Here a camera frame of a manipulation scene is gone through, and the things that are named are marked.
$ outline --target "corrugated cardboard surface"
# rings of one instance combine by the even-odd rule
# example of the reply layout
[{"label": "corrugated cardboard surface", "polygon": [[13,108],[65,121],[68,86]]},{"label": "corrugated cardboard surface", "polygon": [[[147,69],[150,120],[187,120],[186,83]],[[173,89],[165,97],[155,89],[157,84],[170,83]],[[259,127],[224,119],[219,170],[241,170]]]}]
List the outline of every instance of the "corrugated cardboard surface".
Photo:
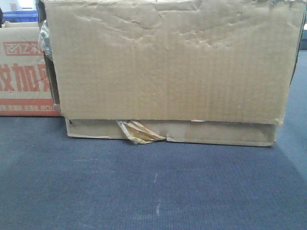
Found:
[{"label": "corrugated cardboard surface", "polygon": [[68,119],[283,121],[302,0],[45,4]]},{"label": "corrugated cardboard surface", "polygon": [[[224,145],[271,146],[276,126],[221,122],[140,121],[167,141]],[[116,121],[68,120],[68,136],[75,138],[127,139]]]},{"label": "corrugated cardboard surface", "polygon": [[0,115],[58,116],[53,106],[39,28],[0,29]]}]

